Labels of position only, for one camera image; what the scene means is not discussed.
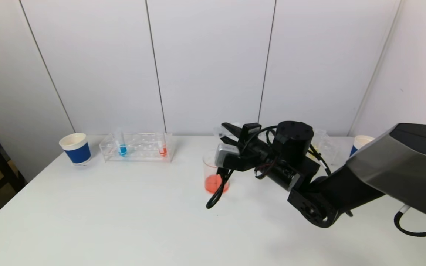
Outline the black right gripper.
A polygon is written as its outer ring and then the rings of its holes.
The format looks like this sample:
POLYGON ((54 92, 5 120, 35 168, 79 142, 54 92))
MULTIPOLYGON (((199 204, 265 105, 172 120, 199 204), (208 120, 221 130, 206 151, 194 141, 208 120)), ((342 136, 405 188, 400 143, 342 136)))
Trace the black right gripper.
POLYGON ((224 122, 220 125, 220 140, 227 144, 239 147, 239 158, 249 160, 255 156, 264 158, 272 152, 271 147, 259 138, 259 135, 275 129, 275 126, 262 128, 259 123, 246 123, 243 128, 233 123, 224 122), (239 142, 230 137, 239 138, 239 142))

